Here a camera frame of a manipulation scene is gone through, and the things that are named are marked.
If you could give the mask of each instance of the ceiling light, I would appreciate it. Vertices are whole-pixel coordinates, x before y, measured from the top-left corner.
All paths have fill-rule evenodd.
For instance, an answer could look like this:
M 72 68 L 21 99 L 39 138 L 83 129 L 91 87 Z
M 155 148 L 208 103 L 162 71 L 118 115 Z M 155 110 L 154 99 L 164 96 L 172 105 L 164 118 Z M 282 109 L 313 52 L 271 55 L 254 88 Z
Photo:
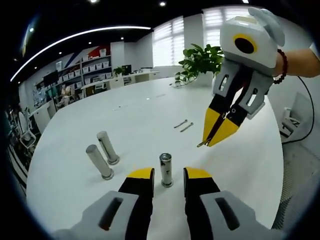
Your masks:
M 48 49 L 52 48 L 53 46 L 60 44 L 68 39 L 72 39 L 74 37 L 78 37 L 80 35 L 84 35 L 84 34 L 89 34 L 89 33 L 94 33 L 94 32 L 100 32 L 100 31 L 106 31 L 106 30 L 122 30 L 122 29 L 143 29 L 143 30 L 150 30 L 151 27 L 147 27 L 147 26 L 108 26 L 108 27 L 102 27 L 102 28 L 96 28 L 96 29 L 91 29 L 88 31 L 82 31 L 76 34 L 73 34 L 71 36 L 67 36 L 63 39 L 60 39 L 59 41 L 56 41 L 52 44 L 50 44 L 49 46 L 45 47 L 44 49 L 42 49 L 41 51 L 39 51 L 38 53 L 36 53 L 34 56 L 32 56 L 29 60 L 27 60 L 19 69 L 18 71 L 16 71 L 16 73 L 11 77 L 10 82 L 12 82 L 15 77 L 21 72 L 22 69 L 24 69 L 24 67 L 26 65 L 28 65 L 33 59 L 35 59 L 36 57 L 38 57 L 40 54 L 42 54 L 43 52 L 47 51 Z

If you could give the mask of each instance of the black hole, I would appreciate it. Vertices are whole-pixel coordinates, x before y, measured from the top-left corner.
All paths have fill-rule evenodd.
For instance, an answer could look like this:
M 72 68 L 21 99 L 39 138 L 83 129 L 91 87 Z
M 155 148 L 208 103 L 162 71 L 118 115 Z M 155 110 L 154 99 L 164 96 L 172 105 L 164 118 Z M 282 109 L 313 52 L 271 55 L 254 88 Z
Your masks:
M 108 208 L 105 210 L 101 221 L 99 222 L 99 227 L 103 230 L 108 231 L 110 229 L 111 223 L 122 203 L 122 198 L 114 198 Z
M 251 42 L 244 38 L 237 38 L 234 41 L 235 46 L 245 54 L 252 54 L 255 50 Z
M 222 197 L 215 199 L 215 201 L 218 204 L 218 206 L 224 216 L 224 219 L 225 219 L 225 222 L 226 222 L 228 228 L 231 231 L 237 229 L 240 226 L 239 221 L 238 221 L 234 211 L 231 209 L 231 207 L 227 203 L 227 201 Z

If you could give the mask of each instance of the green leaves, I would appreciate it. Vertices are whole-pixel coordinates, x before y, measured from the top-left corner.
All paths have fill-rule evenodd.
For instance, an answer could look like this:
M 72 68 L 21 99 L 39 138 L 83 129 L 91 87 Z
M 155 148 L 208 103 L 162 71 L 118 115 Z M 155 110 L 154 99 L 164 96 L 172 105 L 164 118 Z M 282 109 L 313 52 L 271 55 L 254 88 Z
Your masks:
M 195 79 L 199 73 L 219 72 L 223 61 L 221 47 L 207 44 L 204 49 L 197 44 L 191 44 L 194 48 L 184 49 L 185 59 L 180 61 L 183 71 L 175 74 L 175 83 L 187 82 Z

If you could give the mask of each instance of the window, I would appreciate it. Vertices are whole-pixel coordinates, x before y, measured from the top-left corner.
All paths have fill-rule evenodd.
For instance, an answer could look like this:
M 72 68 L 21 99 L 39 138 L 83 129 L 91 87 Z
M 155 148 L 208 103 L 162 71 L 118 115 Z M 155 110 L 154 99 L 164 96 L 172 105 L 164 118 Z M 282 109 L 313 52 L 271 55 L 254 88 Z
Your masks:
M 184 19 L 178 17 L 154 29 L 152 39 L 153 66 L 176 66 L 183 60 L 185 48 Z
M 225 20 L 235 18 L 236 16 L 250 15 L 247 7 L 228 7 L 225 9 Z
M 248 7 L 227 6 L 203 10 L 204 43 L 220 46 L 220 27 L 225 21 L 236 16 L 249 15 Z

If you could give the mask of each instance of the white round table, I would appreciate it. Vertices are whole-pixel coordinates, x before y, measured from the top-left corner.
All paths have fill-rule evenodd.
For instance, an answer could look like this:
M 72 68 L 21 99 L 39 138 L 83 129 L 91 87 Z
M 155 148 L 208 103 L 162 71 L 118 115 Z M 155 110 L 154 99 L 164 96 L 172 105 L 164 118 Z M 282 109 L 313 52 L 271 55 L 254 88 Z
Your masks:
M 139 168 L 155 168 L 153 214 L 148 239 L 189 239 L 184 212 L 183 168 L 202 168 L 219 188 L 228 190 L 255 210 L 256 219 L 271 228 L 283 185 L 283 152 L 274 112 L 265 106 L 240 129 L 213 147 L 202 141 L 210 88 L 173 88 L 162 78 L 102 92 L 59 110 L 35 149 L 27 178 L 27 204 L 49 232 L 79 222 L 83 211 Z M 188 119 L 184 132 L 174 126 Z M 103 180 L 86 154 L 96 135 L 107 131 L 120 156 L 114 177 Z M 172 155 L 171 188 L 161 185 L 159 155 Z

